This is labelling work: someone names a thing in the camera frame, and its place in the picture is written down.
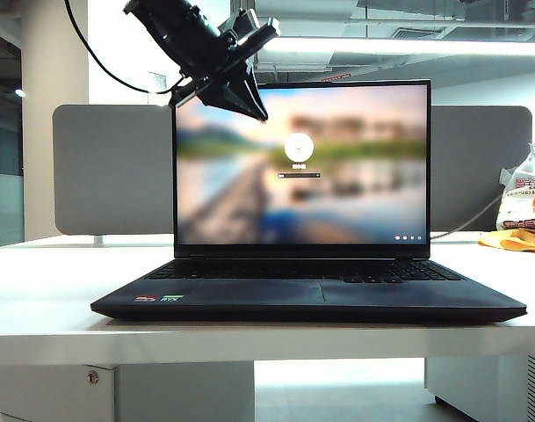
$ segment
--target black cable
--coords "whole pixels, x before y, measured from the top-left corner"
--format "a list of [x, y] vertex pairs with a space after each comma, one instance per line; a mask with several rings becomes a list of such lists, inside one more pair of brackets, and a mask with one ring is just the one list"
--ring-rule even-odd
[[99, 65], [99, 67], [107, 74], [109, 75], [110, 77], [112, 77], [115, 81], [119, 82], [120, 84], [123, 84], [125, 86], [127, 86], [128, 88], [130, 88], [131, 90], [135, 90], [135, 91], [138, 91], [138, 92], [144, 92], [145, 94], [167, 94], [168, 92], [171, 92], [173, 91], [173, 89], [175, 87], [177, 87], [179, 84], [181, 84], [181, 81], [184, 80], [184, 76], [181, 76], [181, 78], [175, 82], [173, 85], [171, 85], [170, 88], [168, 88], [167, 90], [165, 91], [159, 91], [159, 92], [150, 92], [148, 90], [144, 90], [142, 88], [137, 88], [136, 86], [134, 85], [131, 85], [129, 84], [128, 82], [125, 82], [123, 81], [122, 79], [119, 79], [117, 76], [115, 76], [113, 73], [111, 73], [111, 71], [109, 71], [105, 66], [104, 64], [98, 59], [98, 57], [95, 55], [95, 53], [93, 52], [93, 50], [91, 49], [90, 45], [88, 44], [88, 41], [83, 37], [82, 35], [82, 32], [80, 31], [80, 28], [79, 26], [77, 25], [77, 22], [76, 20], [74, 19], [74, 14], [72, 13], [72, 8], [70, 7], [70, 1], [69, 0], [64, 0], [64, 4], [66, 5], [66, 11], [68, 12], [68, 17], [70, 19], [70, 23], [72, 24], [72, 26], [74, 27], [74, 30], [76, 31], [76, 34], [78, 36], [78, 38], [80, 39], [80, 41], [82, 42], [82, 44], [87, 48], [88, 52], [90, 53], [91, 57], [93, 57], [93, 60], [95, 60], [95, 62]]
[[456, 229], [452, 229], [451, 231], [447, 231], [446, 233], [443, 233], [442, 235], [437, 235], [437, 236], [432, 236], [430, 238], [430, 240], [435, 240], [435, 239], [439, 239], [440, 237], [445, 237], [445, 236], [449, 236], [451, 235], [452, 233], [454, 233], [455, 231], [460, 231], [462, 230], [463, 228], [465, 228], [468, 224], [470, 224], [471, 222], [473, 222], [474, 220], [476, 220], [479, 216], [481, 216], [482, 214], [484, 214], [488, 208], [490, 208], [492, 205], [494, 205], [499, 199], [501, 199], [503, 196], [503, 193], [499, 196], [496, 196], [494, 200], [492, 200], [489, 204], [487, 204], [478, 214], [476, 214], [474, 217], [472, 217], [470, 220], [468, 220], [467, 222], [464, 222], [462, 224], [460, 224]]

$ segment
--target desk surface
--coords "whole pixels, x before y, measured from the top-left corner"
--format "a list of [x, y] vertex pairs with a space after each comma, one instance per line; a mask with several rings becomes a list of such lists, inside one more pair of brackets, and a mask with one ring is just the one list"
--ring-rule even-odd
[[528, 305], [502, 324], [127, 323], [90, 303], [173, 257], [171, 236], [57, 236], [0, 248], [0, 365], [467, 356], [535, 353], [535, 253], [476, 233], [431, 258]]

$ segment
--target gray desk divider panel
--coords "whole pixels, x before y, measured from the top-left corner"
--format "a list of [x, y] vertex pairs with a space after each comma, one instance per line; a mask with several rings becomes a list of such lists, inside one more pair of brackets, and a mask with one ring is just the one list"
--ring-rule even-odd
[[[458, 227], [502, 192], [499, 173], [523, 162], [531, 112], [513, 105], [431, 108], [431, 230]], [[495, 230], [500, 201], [467, 230]]]
[[173, 232], [172, 119], [157, 105], [61, 105], [53, 115], [56, 227]]
[[[502, 188], [526, 157], [521, 106], [434, 105], [431, 229], [451, 229]], [[172, 232], [172, 120], [154, 105], [62, 105], [54, 112], [56, 226], [66, 234]], [[498, 206], [469, 229], [494, 229]]]

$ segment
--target laptop bezel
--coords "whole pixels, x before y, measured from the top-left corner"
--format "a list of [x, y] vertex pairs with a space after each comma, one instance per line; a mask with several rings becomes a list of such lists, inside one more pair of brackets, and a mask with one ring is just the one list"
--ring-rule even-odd
[[370, 82], [315, 82], [260, 84], [260, 90], [281, 88], [332, 88], [339, 86], [424, 85], [427, 87], [425, 157], [424, 244], [181, 244], [177, 236], [177, 121], [172, 113], [173, 133], [173, 229], [175, 258], [428, 258], [430, 256], [430, 80]]

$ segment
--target fluorescent light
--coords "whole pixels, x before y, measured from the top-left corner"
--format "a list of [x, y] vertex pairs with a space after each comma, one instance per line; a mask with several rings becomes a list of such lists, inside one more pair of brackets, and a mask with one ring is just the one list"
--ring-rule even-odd
[[279, 37], [265, 44], [264, 49], [295, 53], [338, 51], [368, 55], [535, 55], [535, 43], [513, 41]]

